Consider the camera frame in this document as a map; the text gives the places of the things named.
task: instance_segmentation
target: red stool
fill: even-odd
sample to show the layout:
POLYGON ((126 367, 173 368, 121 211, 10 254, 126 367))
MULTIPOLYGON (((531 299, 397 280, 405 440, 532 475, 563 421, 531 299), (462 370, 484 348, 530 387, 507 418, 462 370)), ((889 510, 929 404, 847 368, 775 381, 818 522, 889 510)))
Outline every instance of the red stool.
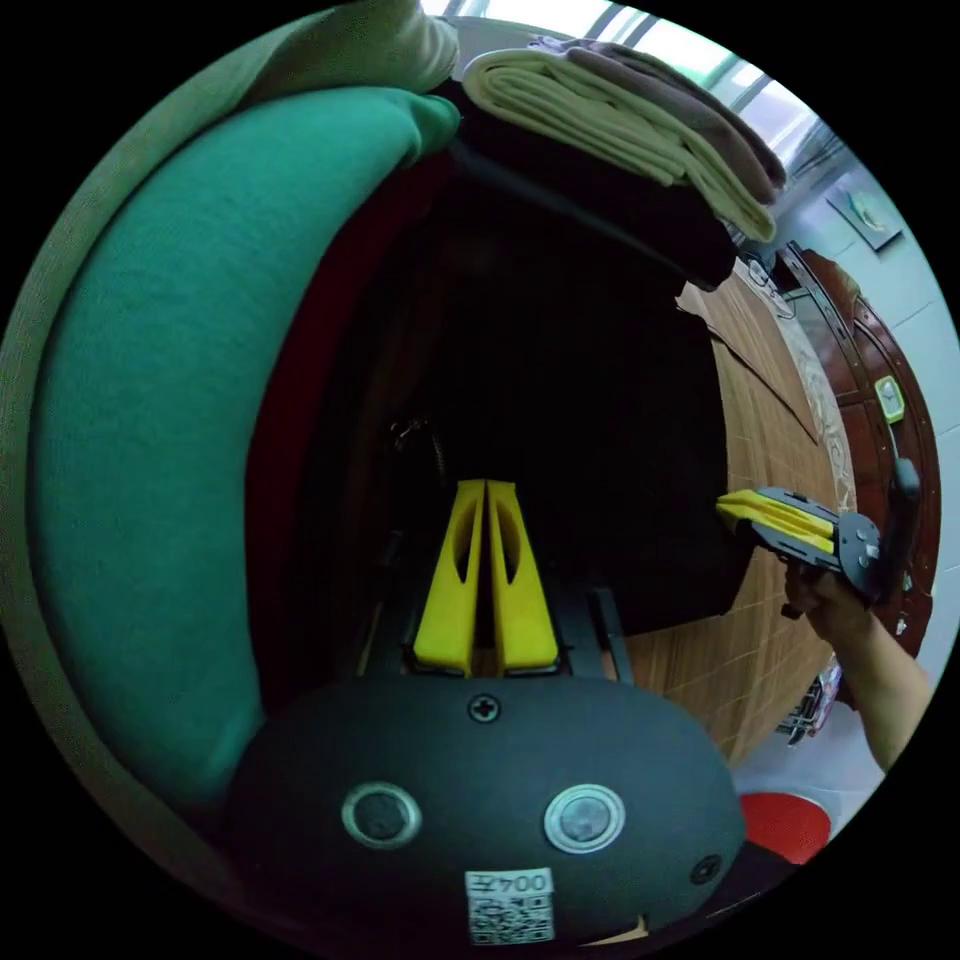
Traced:
POLYGON ((806 863, 830 839, 830 818, 812 800, 790 793, 748 793, 740 803, 747 840, 791 863, 806 863))

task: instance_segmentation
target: black cloth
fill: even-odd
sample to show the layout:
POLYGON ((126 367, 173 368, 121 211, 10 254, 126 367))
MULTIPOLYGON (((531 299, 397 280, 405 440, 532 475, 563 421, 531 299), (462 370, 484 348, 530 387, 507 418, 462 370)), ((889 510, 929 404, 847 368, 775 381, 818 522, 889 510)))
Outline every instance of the black cloth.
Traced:
POLYGON ((622 244, 461 190, 502 255, 460 291, 409 415, 436 426, 451 479, 515 482, 538 564, 610 586, 628 634, 725 612, 749 551, 715 510, 726 434, 703 320, 622 244))
POLYGON ((730 276, 736 247, 693 187, 661 186, 507 123, 477 107, 456 80, 432 92, 460 110, 458 138, 471 149, 615 224, 703 290, 716 289, 730 276))

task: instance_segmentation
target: folded brown towel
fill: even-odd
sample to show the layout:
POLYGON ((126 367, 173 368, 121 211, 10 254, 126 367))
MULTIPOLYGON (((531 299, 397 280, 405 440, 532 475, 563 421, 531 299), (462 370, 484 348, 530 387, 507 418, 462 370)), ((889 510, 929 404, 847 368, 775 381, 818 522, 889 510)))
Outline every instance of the folded brown towel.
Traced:
POLYGON ((707 140, 761 203, 772 203, 776 191, 786 182, 783 165, 755 130, 662 60, 618 43, 596 40, 537 37, 529 46, 563 56, 666 110, 707 140))

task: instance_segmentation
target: red fabric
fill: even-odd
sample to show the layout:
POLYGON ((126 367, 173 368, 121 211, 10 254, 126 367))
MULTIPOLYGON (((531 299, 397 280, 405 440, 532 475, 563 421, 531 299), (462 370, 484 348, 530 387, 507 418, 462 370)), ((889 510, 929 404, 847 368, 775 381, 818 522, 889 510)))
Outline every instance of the red fabric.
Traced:
POLYGON ((789 793, 750 793, 740 798, 747 840, 804 864, 830 839, 830 818, 810 800, 789 793))
POLYGON ((426 212, 453 162, 435 154, 390 176, 317 267, 263 397, 247 456, 247 610, 264 706, 283 704, 291 660, 286 588, 304 457, 341 332, 404 226, 426 212))

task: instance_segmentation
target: qr code label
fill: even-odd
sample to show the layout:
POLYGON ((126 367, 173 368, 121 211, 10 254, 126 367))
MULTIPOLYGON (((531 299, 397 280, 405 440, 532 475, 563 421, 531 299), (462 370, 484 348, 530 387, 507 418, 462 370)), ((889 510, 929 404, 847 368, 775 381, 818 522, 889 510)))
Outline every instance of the qr code label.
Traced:
POLYGON ((553 877, 536 870, 468 871, 470 939, 477 946, 554 939, 553 877))

